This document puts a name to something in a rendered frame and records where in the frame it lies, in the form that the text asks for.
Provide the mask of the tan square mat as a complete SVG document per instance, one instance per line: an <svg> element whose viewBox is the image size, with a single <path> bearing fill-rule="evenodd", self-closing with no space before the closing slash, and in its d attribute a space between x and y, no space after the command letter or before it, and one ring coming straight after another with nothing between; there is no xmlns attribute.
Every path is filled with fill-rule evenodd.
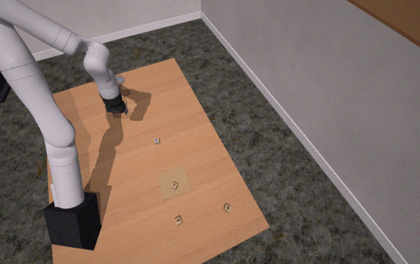
<svg viewBox="0 0 420 264"><path fill-rule="evenodd" d="M192 191L185 166L160 172L157 175L163 201ZM178 185L176 190L170 187L173 182Z"/></svg>

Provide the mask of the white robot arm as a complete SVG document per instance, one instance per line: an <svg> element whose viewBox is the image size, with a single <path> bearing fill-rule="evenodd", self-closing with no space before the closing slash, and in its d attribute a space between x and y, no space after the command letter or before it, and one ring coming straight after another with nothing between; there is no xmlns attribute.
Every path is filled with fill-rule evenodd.
<svg viewBox="0 0 420 264"><path fill-rule="evenodd" d="M86 53L84 68L101 90L116 85L113 71L107 67L111 53L102 43L75 34L19 0L0 0L0 72L44 136L55 207L73 208L84 201L76 131L59 109L40 66L13 25L67 55Z"/></svg>

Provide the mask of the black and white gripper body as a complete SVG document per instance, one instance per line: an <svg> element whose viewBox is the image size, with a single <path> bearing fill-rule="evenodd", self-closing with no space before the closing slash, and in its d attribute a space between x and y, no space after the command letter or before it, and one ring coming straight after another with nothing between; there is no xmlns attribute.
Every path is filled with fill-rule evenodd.
<svg viewBox="0 0 420 264"><path fill-rule="evenodd" d="M103 98L107 112L123 113L125 111L125 103L122 101L121 91L118 84L125 82L124 77L115 76L116 85L110 90L101 90L98 88L99 95Z"/></svg>

